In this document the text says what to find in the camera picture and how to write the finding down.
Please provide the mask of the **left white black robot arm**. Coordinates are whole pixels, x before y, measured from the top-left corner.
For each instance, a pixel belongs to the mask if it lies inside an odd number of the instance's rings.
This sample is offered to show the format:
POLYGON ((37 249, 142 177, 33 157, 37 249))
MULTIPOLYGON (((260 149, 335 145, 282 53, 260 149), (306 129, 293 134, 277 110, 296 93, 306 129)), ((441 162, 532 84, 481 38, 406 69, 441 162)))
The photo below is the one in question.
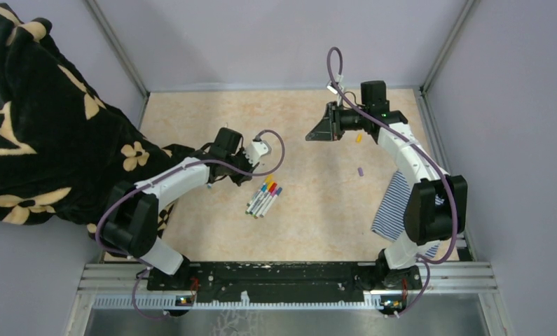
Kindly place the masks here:
POLYGON ((252 179, 261 158, 272 149, 260 136, 247 146, 242 140, 240 133, 223 127, 213 142, 163 172, 115 185, 97 223, 97 243, 105 251, 136 259, 162 273, 165 283, 175 290, 187 287, 189 260, 162 240, 159 228, 170 207, 193 189, 225 177, 237 186, 252 179))

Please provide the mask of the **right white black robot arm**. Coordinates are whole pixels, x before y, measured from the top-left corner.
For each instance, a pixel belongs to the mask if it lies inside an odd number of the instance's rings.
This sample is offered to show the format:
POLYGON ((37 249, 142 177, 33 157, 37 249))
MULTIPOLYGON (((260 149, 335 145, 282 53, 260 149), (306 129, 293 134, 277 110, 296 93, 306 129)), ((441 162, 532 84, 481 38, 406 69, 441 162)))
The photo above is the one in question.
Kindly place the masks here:
POLYGON ((403 113, 391 110, 384 81, 363 82, 361 103, 349 107, 338 83, 330 82, 327 88, 338 99, 327 103, 306 140, 338 141, 346 131, 364 130, 391 156, 410 187, 404 230, 379 253, 364 283, 383 288, 411 284, 418 279, 418 256, 445 240, 453 246, 465 229, 467 182, 461 175, 451 176, 425 152, 403 113))

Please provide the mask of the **orange cap white marker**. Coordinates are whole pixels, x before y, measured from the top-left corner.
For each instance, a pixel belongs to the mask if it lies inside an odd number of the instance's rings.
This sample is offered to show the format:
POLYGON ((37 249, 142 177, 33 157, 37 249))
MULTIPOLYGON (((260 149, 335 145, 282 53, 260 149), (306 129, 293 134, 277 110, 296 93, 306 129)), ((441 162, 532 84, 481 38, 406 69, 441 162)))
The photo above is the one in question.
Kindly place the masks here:
MULTIPOLYGON (((273 181, 272 181, 271 183, 269 183, 269 184, 265 187, 264 191, 265 191, 266 188, 267 188, 269 185, 271 185, 272 183, 273 183, 273 181)), ((255 199, 254 203, 260 198, 261 194, 255 199)), ((245 213, 246 213, 246 214, 249 214, 249 211, 252 209, 253 206, 254 206, 254 204, 248 206, 248 208, 247 208, 247 210, 246 210, 245 213)))

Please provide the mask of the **blue cap white marker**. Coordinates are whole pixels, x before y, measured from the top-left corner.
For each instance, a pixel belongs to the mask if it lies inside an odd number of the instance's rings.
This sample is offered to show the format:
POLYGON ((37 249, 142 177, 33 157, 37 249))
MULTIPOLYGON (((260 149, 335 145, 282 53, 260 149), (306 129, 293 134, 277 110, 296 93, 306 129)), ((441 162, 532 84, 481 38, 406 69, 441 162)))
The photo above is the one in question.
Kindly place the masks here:
POLYGON ((257 218, 263 218, 267 214, 269 208, 271 207, 271 205, 273 204, 275 199, 280 195, 281 192, 282 192, 282 187, 277 188, 271 192, 269 198, 266 200, 266 203, 261 207, 261 210, 257 213, 256 215, 257 218))

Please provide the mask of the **blue striped cloth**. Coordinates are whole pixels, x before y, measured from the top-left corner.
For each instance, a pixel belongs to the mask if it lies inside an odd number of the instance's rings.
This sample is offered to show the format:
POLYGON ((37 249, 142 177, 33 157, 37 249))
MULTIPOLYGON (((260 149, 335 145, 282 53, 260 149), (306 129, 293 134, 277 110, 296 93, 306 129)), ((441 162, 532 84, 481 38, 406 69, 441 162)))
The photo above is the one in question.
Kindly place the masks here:
POLYGON ((391 242, 398 239, 405 232, 404 214, 410 195, 411 188, 404 175, 396 171, 378 207, 371 231, 391 242))

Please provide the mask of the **black floral blanket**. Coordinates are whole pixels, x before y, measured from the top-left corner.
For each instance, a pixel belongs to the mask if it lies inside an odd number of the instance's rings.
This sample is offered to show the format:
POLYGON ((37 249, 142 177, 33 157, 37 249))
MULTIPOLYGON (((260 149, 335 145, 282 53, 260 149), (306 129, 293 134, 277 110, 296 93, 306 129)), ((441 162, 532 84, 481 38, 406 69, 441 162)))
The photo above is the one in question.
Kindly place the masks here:
POLYGON ((149 179, 194 149, 150 142, 99 97, 51 28, 0 3, 0 222, 57 216, 93 236, 116 184, 149 179))

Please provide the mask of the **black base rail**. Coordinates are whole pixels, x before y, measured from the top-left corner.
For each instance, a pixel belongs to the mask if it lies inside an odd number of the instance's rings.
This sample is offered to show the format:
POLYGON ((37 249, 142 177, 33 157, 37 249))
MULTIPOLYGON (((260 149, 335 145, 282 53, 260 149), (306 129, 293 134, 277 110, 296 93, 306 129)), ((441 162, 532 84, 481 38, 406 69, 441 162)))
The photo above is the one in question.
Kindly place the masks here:
POLYGON ((384 315, 405 310, 422 290, 417 266, 390 270, 375 262, 191 262, 175 275, 154 269, 150 291, 186 291, 176 305, 228 307, 242 303, 280 308, 366 305, 384 315))

